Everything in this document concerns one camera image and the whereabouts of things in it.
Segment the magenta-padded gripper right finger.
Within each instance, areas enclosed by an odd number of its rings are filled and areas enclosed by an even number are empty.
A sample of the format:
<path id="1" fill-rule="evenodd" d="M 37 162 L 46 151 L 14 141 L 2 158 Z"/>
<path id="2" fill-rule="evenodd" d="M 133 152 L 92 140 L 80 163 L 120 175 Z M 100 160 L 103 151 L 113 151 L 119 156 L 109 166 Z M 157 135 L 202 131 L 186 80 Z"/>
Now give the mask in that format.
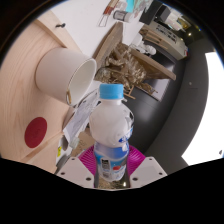
<path id="1" fill-rule="evenodd" d="M 131 188 L 140 188 L 166 176 L 154 157 L 144 156 L 131 146 L 127 159 L 127 174 Z"/>

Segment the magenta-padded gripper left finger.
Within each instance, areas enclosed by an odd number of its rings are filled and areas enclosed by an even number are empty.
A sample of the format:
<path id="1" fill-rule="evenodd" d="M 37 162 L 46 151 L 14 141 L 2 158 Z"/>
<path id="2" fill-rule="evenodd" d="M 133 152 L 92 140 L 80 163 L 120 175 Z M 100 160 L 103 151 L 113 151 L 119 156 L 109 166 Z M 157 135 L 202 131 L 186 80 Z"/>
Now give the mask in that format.
<path id="1" fill-rule="evenodd" d="M 97 172 L 93 147 L 83 150 L 78 156 L 71 156 L 57 175 L 84 188 L 94 187 Z"/>

